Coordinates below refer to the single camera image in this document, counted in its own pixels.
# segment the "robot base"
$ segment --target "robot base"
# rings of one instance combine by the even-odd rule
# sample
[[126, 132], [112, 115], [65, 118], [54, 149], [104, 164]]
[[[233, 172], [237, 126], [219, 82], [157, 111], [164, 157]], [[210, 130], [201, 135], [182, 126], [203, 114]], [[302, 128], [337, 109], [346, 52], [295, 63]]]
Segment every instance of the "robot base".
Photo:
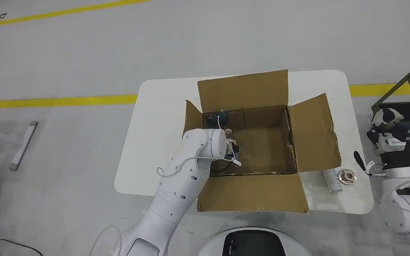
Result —
[[312, 256], [294, 238], [270, 228], [240, 227], [226, 230], [205, 244], [199, 256], [297, 255]]

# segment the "yellow tape line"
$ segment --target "yellow tape line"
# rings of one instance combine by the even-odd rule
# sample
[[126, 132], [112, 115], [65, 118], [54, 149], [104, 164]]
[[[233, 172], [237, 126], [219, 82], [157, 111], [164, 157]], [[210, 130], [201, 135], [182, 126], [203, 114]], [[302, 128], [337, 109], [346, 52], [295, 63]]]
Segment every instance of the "yellow tape line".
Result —
[[138, 3], [143, 3], [147, 1], [149, 0], [119, 0], [119, 1], [110, 2], [110, 3], [96, 4], [96, 5], [91, 5], [91, 6], [84, 6], [84, 7], [68, 9], [68, 10], [42, 13], [42, 14], [37, 14], [37, 15], [32, 15], [32, 16], [10, 19], [10, 20], [0, 20], [0, 26], [19, 23], [19, 22], [26, 22], [26, 21], [31, 21], [31, 20], [48, 19], [51, 17], [69, 15], [69, 14], [74, 14], [74, 13], [108, 9], [108, 8], [113, 8], [113, 7], [118, 7], [118, 6], [129, 5], [129, 4], [138, 4]]
[[0, 100], [0, 108], [50, 108], [69, 106], [100, 106], [135, 104], [137, 95], [70, 97], [58, 99]]
[[[396, 84], [357, 84], [350, 85], [352, 97], [383, 96]], [[409, 83], [403, 84], [393, 95], [410, 95]]]
[[[350, 85], [352, 97], [383, 96], [395, 84]], [[410, 95], [410, 86], [404, 84], [394, 95]], [[101, 106], [135, 104], [137, 94], [67, 97], [57, 99], [0, 100], [0, 108], [50, 108], [72, 106]]]

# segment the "floor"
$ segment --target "floor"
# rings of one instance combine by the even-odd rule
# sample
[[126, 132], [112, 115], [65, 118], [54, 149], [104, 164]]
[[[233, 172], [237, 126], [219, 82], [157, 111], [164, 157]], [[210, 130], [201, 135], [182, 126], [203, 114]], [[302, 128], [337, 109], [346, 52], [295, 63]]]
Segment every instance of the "floor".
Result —
[[[0, 13], [21, 17], [100, 2], [0, 0]], [[1, 98], [138, 93], [148, 79], [280, 68], [339, 69], [350, 84], [394, 83], [409, 72], [409, 8], [406, 0], [152, 0], [0, 26]], [[353, 98], [367, 161], [377, 160], [365, 138], [376, 100]], [[39, 121], [18, 172], [8, 171], [15, 149], [0, 145], [0, 238], [44, 255], [88, 255], [108, 225], [132, 227], [152, 199], [113, 185], [132, 111], [132, 104], [0, 109], [0, 130], [8, 134], [22, 135]], [[380, 181], [372, 185], [377, 201]], [[218, 232], [244, 225], [283, 231], [313, 255], [389, 256], [402, 244], [377, 206], [360, 216], [192, 207], [169, 254], [197, 255]], [[35, 254], [0, 242], [0, 255]]]

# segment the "cardboard box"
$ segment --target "cardboard box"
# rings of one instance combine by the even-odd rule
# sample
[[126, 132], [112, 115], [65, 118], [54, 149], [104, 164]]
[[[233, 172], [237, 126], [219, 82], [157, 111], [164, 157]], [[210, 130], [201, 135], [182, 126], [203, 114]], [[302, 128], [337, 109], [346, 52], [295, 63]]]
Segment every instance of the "cardboard box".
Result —
[[184, 132], [228, 110], [242, 162], [224, 173], [212, 165], [198, 211], [308, 212], [299, 172], [341, 165], [326, 94], [288, 106], [287, 70], [199, 81], [198, 89], [203, 113], [186, 101]]

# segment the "metal bracket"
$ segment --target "metal bracket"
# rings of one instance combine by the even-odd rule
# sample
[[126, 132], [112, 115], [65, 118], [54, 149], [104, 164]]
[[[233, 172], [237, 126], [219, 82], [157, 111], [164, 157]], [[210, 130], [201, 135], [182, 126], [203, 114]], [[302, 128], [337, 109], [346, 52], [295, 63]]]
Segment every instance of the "metal bracket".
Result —
[[390, 97], [395, 91], [397, 91], [404, 83], [410, 84], [410, 73], [403, 77], [395, 86], [392, 87], [386, 94], [384, 94], [375, 104], [372, 106], [373, 115], [380, 110], [380, 105]]

